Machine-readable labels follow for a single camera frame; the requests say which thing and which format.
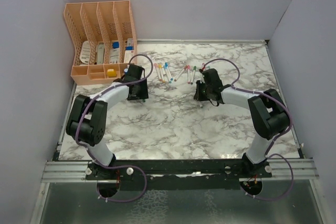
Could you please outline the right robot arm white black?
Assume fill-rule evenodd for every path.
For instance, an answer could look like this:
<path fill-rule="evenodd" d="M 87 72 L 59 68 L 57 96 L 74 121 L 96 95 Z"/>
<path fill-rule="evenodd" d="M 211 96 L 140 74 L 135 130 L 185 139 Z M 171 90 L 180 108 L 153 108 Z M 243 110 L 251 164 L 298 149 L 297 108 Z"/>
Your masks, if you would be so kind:
<path fill-rule="evenodd" d="M 194 100 L 209 101 L 214 106 L 235 105 L 250 111 L 255 137 L 243 155 L 247 161 L 241 164 L 246 177 L 254 177 L 260 171 L 260 163 L 266 160 L 266 152 L 276 136 L 290 125 L 284 103 L 275 89 L 264 92 L 247 92 L 224 85 L 215 69 L 201 71 L 202 79 L 196 82 Z"/>

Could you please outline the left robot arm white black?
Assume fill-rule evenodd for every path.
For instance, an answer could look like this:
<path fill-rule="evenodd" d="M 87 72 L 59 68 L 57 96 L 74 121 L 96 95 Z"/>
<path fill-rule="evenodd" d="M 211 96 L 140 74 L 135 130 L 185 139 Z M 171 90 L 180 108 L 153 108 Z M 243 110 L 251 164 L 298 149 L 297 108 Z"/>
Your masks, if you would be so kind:
<path fill-rule="evenodd" d="M 98 164 L 98 173 L 104 179 L 115 175 L 115 155 L 103 142 L 107 112 L 121 101 L 144 100 L 149 97 L 145 69 L 131 64 L 126 73 L 104 90 L 90 95 L 76 96 L 66 124 L 66 134 L 84 147 Z"/>

